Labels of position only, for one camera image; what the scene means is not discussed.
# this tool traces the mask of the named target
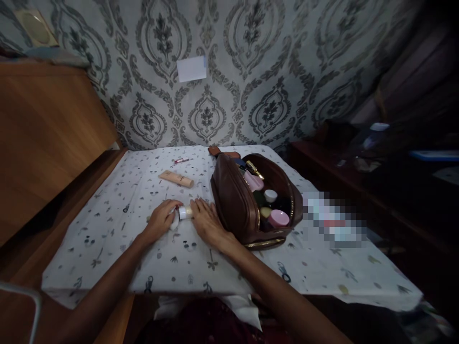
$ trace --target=tube of foundation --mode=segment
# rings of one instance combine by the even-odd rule
[[[179,184],[187,188],[192,188],[193,184],[195,183],[192,179],[186,178],[180,174],[177,174],[177,173],[174,173],[168,170],[161,173],[158,177],[162,179],[166,179],[170,182]]]

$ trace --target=white cloth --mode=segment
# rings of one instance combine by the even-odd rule
[[[260,153],[277,163],[300,192],[317,189],[262,145],[223,147],[241,156]],[[174,165],[173,160],[190,161]],[[172,147],[128,151],[70,224],[53,260],[43,273],[42,290],[68,308],[103,276],[134,238],[146,218],[167,198],[184,204],[202,197],[213,201],[210,177],[216,160],[207,147]],[[187,189],[158,178],[172,170],[194,179]],[[329,248],[328,242],[303,241],[304,220],[280,247],[254,254],[301,294],[332,295],[344,302],[380,305],[394,311],[413,309],[422,297],[396,266],[371,242],[362,248]],[[251,285],[223,255],[210,249],[191,221],[180,221],[143,258],[130,290],[135,293],[204,293],[244,295]]]
[[[182,309],[191,301],[195,300],[196,296],[160,296],[158,298],[159,308],[154,313],[154,320],[172,319],[179,315]],[[252,302],[250,295],[230,295],[219,296],[229,309],[241,320],[256,327],[260,331],[262,325],[258,317],[258,307]]]

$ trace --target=white bottle cap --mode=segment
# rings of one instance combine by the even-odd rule
[[[373,131],[385,131],[390,126],[391,125],[387,124],[387,123],[376,122],[376,123],[372,124],[372,126],[370,127],[370,130],[373,130]]]
[[[272,203],[276,200],[277,198],[277,192],[274,190],[265,190],[264,192],[264,198],[266,198],[266,201],[269,203]]]
[[[181,206],[180,208],[178,208],[178,214],[179,214],[180,220],[185,220],[185,219],[193,217],[193,211],[191,210],[191,207],[189,206],[187,207]]]

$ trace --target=damask wallpaper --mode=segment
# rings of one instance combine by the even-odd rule
[[[416,0],[0,0],[0,43],[32,46],[12,11],[38,9],[133,150],[267,144],[282,151],[345,117],[395,60]],[[179,83],[176,61],[208,77]]]

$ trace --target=white patterned tablecloth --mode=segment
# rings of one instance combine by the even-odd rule
[[[241,156],[260,153],[277,163],[300,192],[316,188],[263,145],[222,147]],[[190,161],[174,165],[173,160]],[[210,177],[216,159],[207,147],[172,147],[128,151],[110,176],[70,224],[53,260],[43,273],[42,290],[74,308],[146,226],[146,218],[164,199],[189,204],[202,197],[213,201]],[[172,170],[194,179],[193,188],[161,180]],[[302,221],[280,247],[254,254],[301,294],[332,295],[344,302],[413,309],[421,291],[371,242],[363,248],[330,249],[303,241]],[[131,284],[135,293],[249,294],[251,285],[226,257],[211,250],[191,221],[181,221],[143,258]]]

